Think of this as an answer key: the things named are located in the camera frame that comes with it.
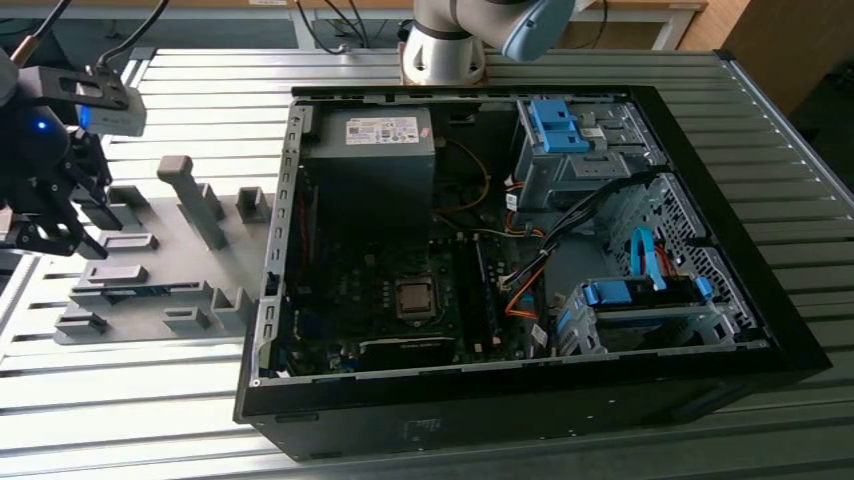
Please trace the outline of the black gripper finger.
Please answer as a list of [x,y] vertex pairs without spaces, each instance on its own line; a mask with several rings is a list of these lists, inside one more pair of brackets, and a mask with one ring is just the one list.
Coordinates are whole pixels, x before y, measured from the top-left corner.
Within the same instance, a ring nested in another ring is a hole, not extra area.
[[106,259],[108,252],[79,221],[71,201],[62,201],[47,213],[19,213],[2,202],[2,249]]
[[106,190],[112,183],[112,175],[100,138],[87,132],[83,127],[68,127],[67,133],[70,138],[67,154],[70,175],[88,193],[92,202],[96,205],[106,205]]

